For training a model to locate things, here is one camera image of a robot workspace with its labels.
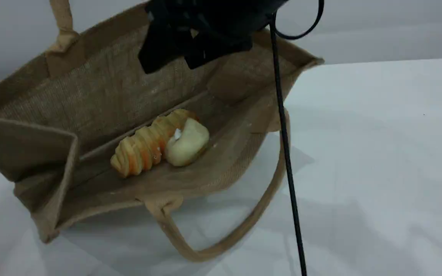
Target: black wire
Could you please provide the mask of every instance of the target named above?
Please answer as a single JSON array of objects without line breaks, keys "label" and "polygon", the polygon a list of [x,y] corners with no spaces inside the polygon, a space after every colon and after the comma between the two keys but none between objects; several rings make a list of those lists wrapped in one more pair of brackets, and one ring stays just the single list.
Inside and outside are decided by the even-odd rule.
[{"label": "black wire", "polygon": [[[275,33],[276,33],[279,37],[284,38],[284,39],[287,39],[287,40],[296,40],[296,39],[300,39],[300,38],[304,37],[305,35],[308,35],[309,33],[312,32],[312,30],[313,30],[313,29],[318,25],[318,23],[320,22],[320,19],[322,18],[322,15],[323,15],[323,7],[324,7],[324,5],[325,5],[325,0],[318,0],[318,13],[317,13],[317,15],[316,15],[316,19],[315,19],[313,25],[312,25],[307,31],[305,31],[304,33],[299,34],[299,35],[287,35],[287,34],[285,35],[285,34],[281,33],[281,32],[276,28],[275,23],[274,23],[274,30],[275,30]],[[275,18],[277,17],[277,11],[272,15],[272,17],[273,17],[272,20],[275,22]]]},{"label": "black wire", "polygon": [[281,89],[281,77],[279,70],[279,53],[277,50],[277,38],[278,35],[284,39],[295,40],[308,35],[320,21],[323,15],[324,0],[318,1],[318,14],[313,25],[304,33],[300,35],[285,35],[277,30],[275,27],[275,18],[277,17],[277,12],[272,15],[272,20],[270,22],[270,41],[272,42],[272,57],[274,59],[274,75],[275,75],[275,93],[277,95],[277,106],[279,107],[279,120],[281,123],[281,138],[282,146],[284,149],[284,160],[286,162],[286,172],[287,172],[287,182],[289,186],[289,196],[291,198],[291,209],[293,211],[293,221],[294,230],[296,232],[296,243],[298,245],[298,255],[300,258],[301,275],[307,276],[307,263],[305,260],[305,251],[303,249],[303,240],[301,238],[301,228],[300,228],[300,216],[298,214],[298,204],[296,203],[296,192],[294,190],[294,180],[293,180],[293,169],[291,168],[291,158],[289,156],[289,139],[287,135],[286,126],[286,115],[284,114],[284,98],[282,96]]},{"label": "black wire", "polygon": [[282,146],[284,147],[284,159],[286,161],[287,182],[289,185],[289,194],[291,196],[291,207],[293,208],[294,230],[296,232],[296,243],[298,244],[298,254],[300,257],[301,275],[307,276],[307,264],[305,261],[305,252],[303,251],[303,241],[301,238],[300,217],[298,215],[298,206],[296,204],[296,194],[294,192],[293,170],[291,168],[291,159],[289,158],[289,141],[287,137],[286,115],[284,115],[284,98],[282,97],[281,79],[279,72],[279,54],[277,52],[277,41],[275,38],[275,15],[270,22],[270,40],[272,42],[272,55],[274,57],[275,73],[275,92],[277,94],[277,105],[279,106],[279,120],[281,122]]}]

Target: white table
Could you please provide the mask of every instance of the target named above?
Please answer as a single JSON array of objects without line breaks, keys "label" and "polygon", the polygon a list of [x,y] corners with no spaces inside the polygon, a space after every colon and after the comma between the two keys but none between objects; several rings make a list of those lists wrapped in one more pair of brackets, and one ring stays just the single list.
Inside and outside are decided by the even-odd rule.
[{"label": "white table", "polygon": [[[442,59],[322,66],[286,106],[308,272],[442,275]],[[275,168],[268,136],[232,189],[174,213],[188,242],[216,242],[249,212]],[[183,260],[144,208],[80,222],[43,245],[0,175],[0,275],[299,275],[289,192],[211,262]]]}]

